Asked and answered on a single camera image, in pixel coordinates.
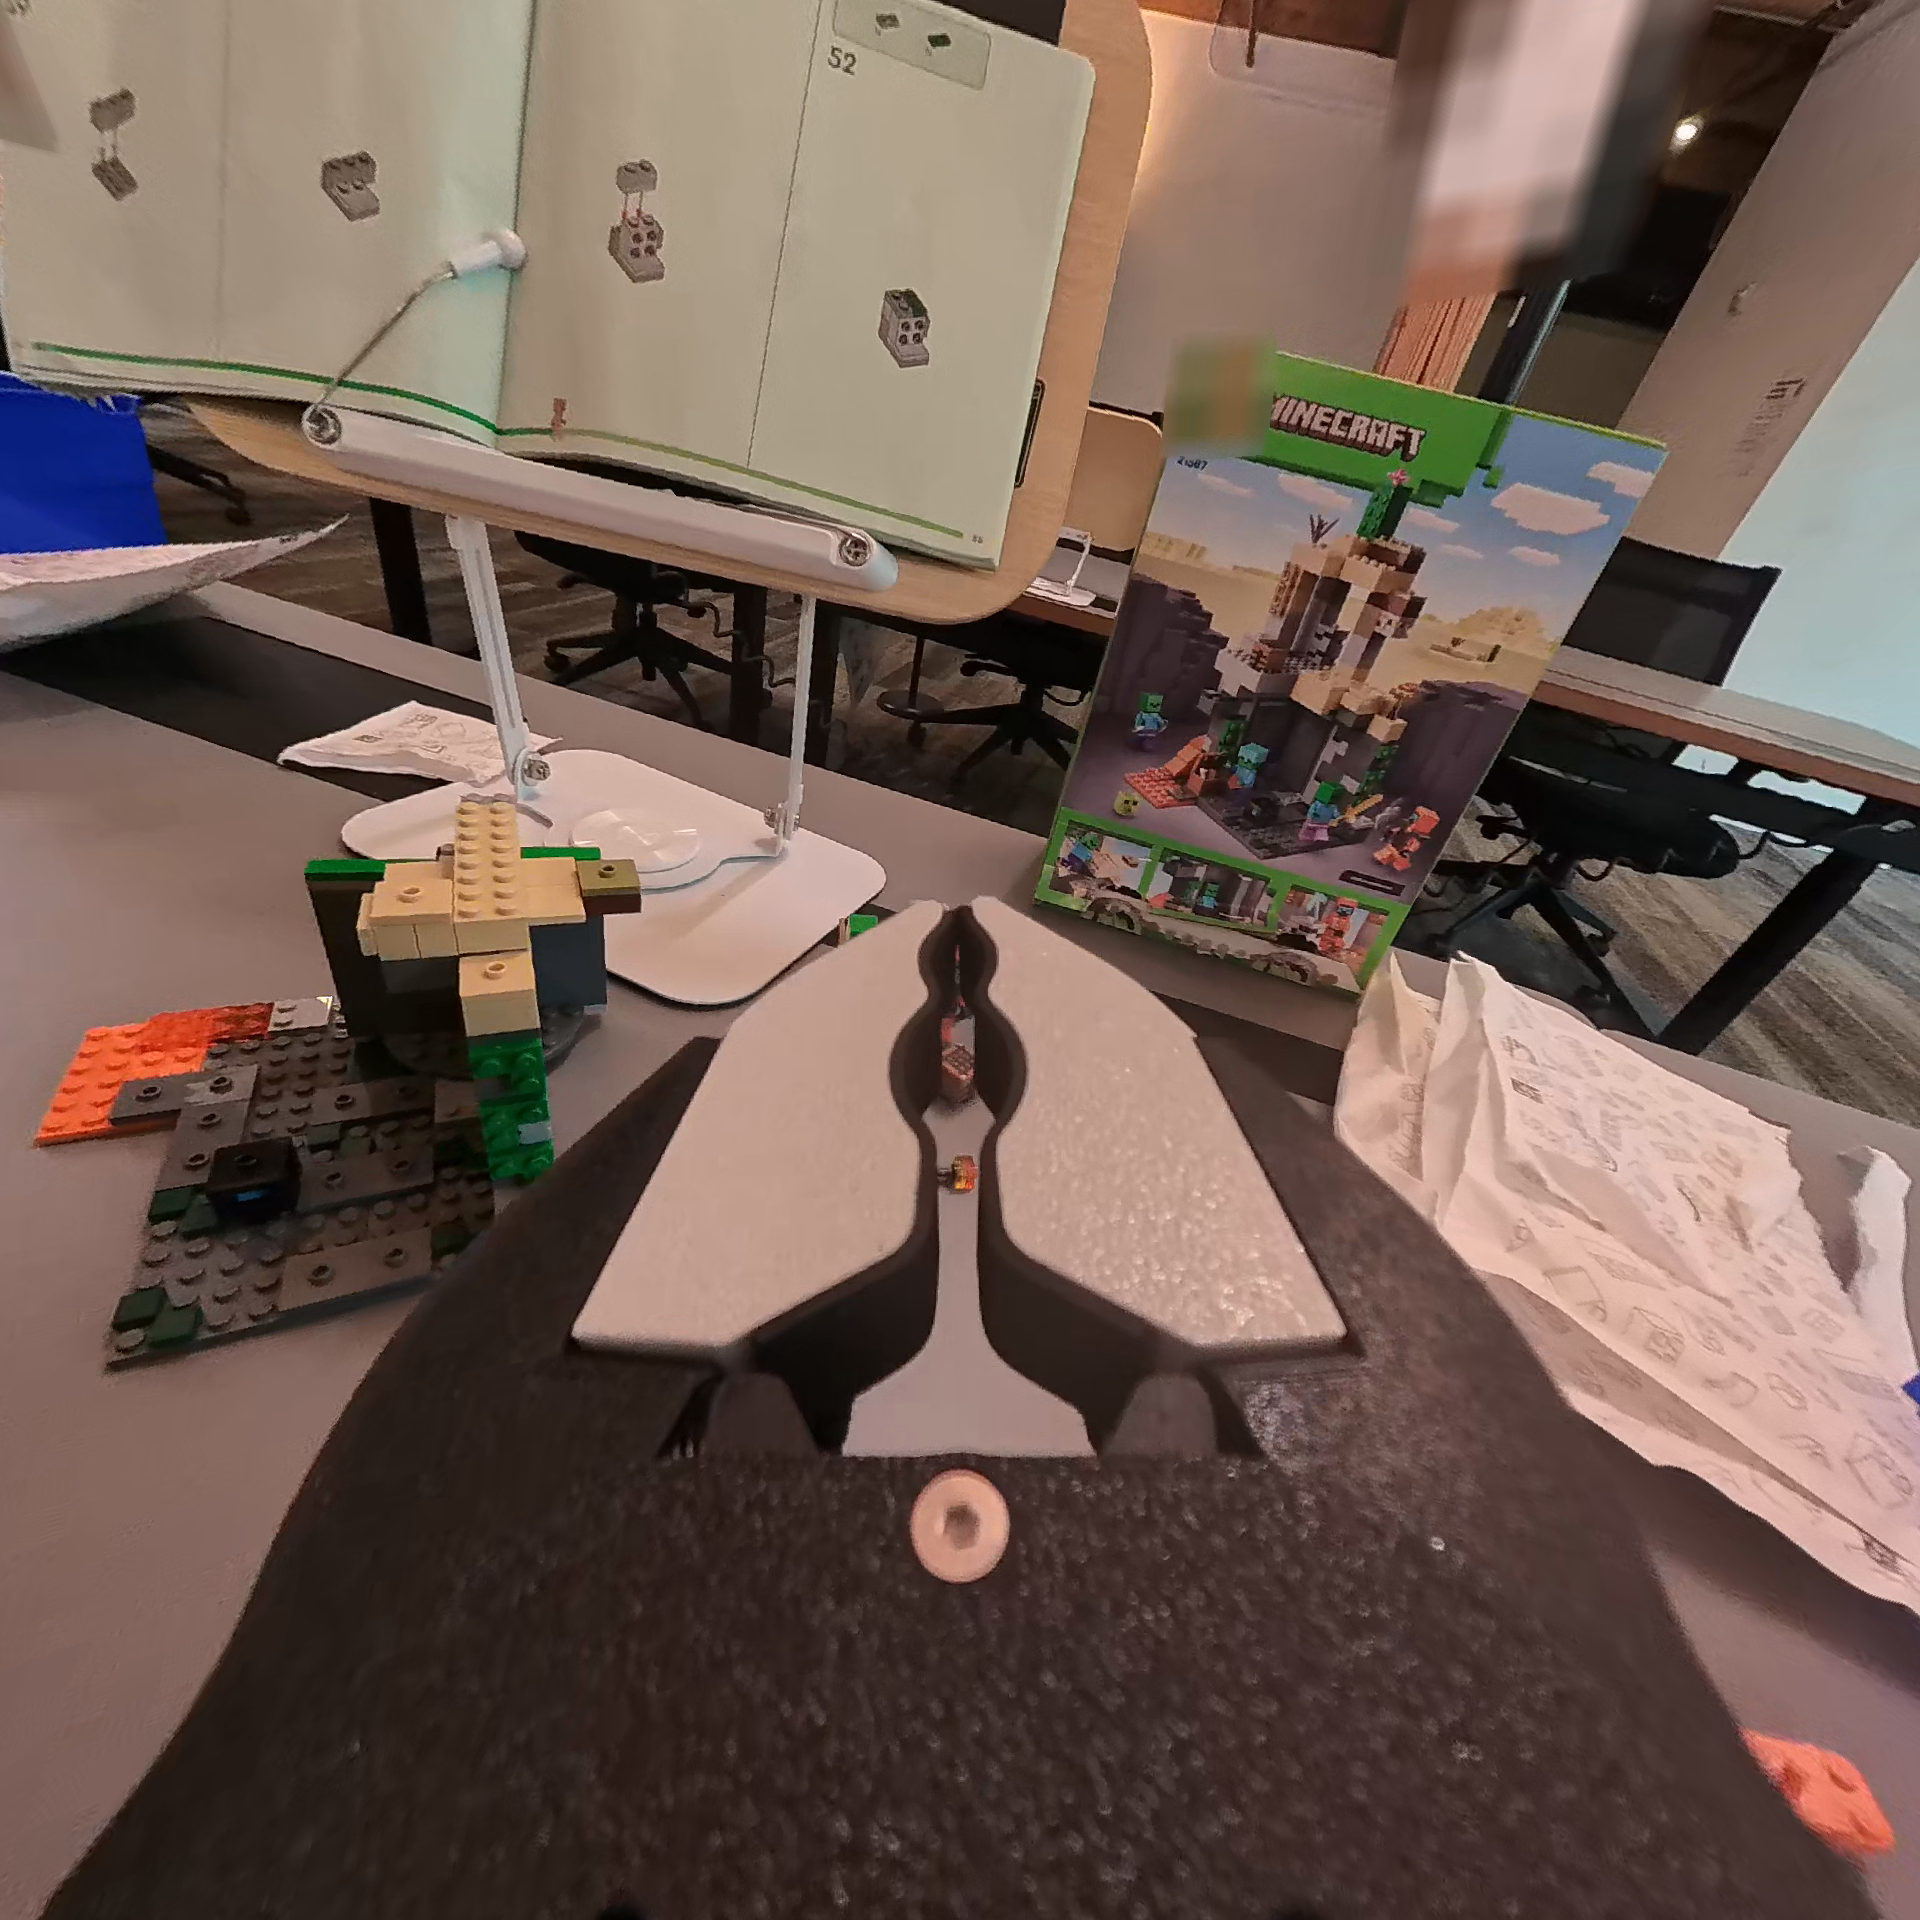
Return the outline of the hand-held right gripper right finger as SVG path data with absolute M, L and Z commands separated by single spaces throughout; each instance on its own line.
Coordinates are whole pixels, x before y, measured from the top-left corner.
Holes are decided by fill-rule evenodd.
M 1010 1364 L 1333 1355 L 1349 1325 L 1196 1029 L 1005 901 L 970 901 L 996 1136 L 981 1320 Z

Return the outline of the black office chair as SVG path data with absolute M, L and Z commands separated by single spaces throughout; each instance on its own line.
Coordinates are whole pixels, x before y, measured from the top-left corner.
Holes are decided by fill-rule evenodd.
M 1112 654 L 1112 623 L 1074 626 L 1061 611 L 1005 608 L 961 626 L 882 615 L 882 634 L 915 646 L 909 680 L 874 698 L 874 711 L 908 728 L 908 747 L 867 751 L 859 778 L 1043 834 Z M 961 680 L 1010 680 L 1016 698 L 936 708 L 928 691 L 929 646 L 961 657 Z
M 767 677 L 767 586 L 720 581 L 708 572 L 642 563 L 581 542 L 556 542 L 516 534 L 516 548 L 565 572 L 565 586 L 602 586 L 612 599 L 612 634 L 602 644 L 556 639 L 543 660 L 556 687 L 581 687 L 612 667 L 642 667 L 645 680 L 667 680 L 691 728 L 708 728 L 686 667 L 729 677 L 729 734 L 762 747 L 762 711 L 772 708 Z M 686 615 L 715 611 L 715 599 L 732 601 L 732 623 L 715 623 L 729 654 L 708 654 L 691 639 L 664 626 L 664 608 Z
M 1777 578 L 1777 567 L 1701 563 L 1629 537 L 1579 611 L 1569 646 L 1724 687 Z M 1574 782 L 1559 762 L 1563 747 L 1603 747 L 1664 766 L 1680 751 L 1653 731 L 1528 708 L 1485 782 L 1485 799 L 1505 815 L 1497 834 L 1525 834 L 1533 861 L 1516 887 L 1433 936 L 1436 957 L 1464 951 L 1474 927 L 1533 906 L 1579 962 L 1603 966 L 1617 931 L 1569 901 L 1574 877 L 1629 865 L 1644 877 L 1724 880 L 1748 861 L 1735 834 L 1699 805 L 1664 799 L 1644 785 L 1614 793 Z

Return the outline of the green toy brick set box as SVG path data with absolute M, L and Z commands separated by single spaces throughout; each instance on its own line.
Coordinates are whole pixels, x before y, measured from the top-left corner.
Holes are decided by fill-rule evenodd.
M 1033 901 L 1357 994 L 1666 448 L 1240 338 L 1165 455 Z

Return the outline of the pale green instruction booklet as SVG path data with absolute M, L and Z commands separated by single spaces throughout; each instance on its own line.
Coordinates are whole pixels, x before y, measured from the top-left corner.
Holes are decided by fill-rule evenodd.
M 67 386 L 596 456 L 996 567 L 1097 65 L 1061 11 L 7 7 L 7 338 Z

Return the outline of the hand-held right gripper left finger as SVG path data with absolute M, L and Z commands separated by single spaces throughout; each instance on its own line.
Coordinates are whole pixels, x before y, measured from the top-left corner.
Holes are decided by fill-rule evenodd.
M 897 1044 L 928 1013 L 915 901 L 742 1009 L 650 1167 L 572 1345 L 737 1357 L 795 1306 L 900 1252 L 920 1214 L 920 1136 Z

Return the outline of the grey office desk black legs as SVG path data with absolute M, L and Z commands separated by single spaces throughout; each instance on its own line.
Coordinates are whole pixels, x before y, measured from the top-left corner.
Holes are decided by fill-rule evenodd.
M 1582 646 L 1551 657 L 1525 722 L 1533 734 L 1512 731 L 1506 751 L 1588 793 L 1674 799 L 1817 850 L 1666 1025 L 1629 1013 L 1666 1050 L 1716 1044 L 1871 877 L 1920 872 L 1920 757 L 1885 731 Z

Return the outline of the orange toy plate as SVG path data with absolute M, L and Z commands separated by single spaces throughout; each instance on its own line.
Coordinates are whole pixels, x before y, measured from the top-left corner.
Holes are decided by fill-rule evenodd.
M 1794 1823 L 1844 1860 L 1880 1860 L 1896 1850 L 1896 1825 L 1860 1765 L 1817 1740 L 1784 1740 L 1742 1724 L 1753 1763 L 1789 1803 Z

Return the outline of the wire page holder white tip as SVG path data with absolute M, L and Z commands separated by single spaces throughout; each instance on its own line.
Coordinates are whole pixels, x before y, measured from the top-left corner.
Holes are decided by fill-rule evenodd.
M 334 406 L 334 394 L 351 386 L 351 376 L 374 356 L 374 350 L 390 343 L 390 334 L 438 289 L 476 273 L 522 273 L 530 246 L 515 231 L 494 231 L 476 246 L 449 256 L 438 271 L 427 271 L 385 324 L 351 353 L 351 365 L 308 400 L 306 406 L 306 437 L 316 448 L 337 448 L 342 419 Z

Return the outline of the torn white printed paper bag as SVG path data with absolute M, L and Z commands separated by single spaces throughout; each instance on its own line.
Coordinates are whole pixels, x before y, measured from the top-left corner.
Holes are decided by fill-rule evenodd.
M 1842 1161 L 1849 1229 L 1825 1232 L 1779 1122 L 1480 962 L 1441 994 L 1383 962 L 1333 1122 L 1574 1415 L 1917 1616 L 1913 1181 L 1890 1152 Z

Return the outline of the blue plastic bin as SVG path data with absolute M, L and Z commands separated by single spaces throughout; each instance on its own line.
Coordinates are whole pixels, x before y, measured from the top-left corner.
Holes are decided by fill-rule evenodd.
M 138 400 L 70 400 L 0 375 L 0 552 L 164 542 Z

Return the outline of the toy brick tower build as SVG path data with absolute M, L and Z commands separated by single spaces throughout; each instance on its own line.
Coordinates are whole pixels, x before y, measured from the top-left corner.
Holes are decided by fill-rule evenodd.
M 548 1068 L 642 910 L 612 828 L 533 839 L 463 795 L 427 856 L 306 865 L 327 994 L 93 1025 L 41 1151 L 164 1136 L 103 1370 L 229 1346 L 435 1284 L 556 1161 Z

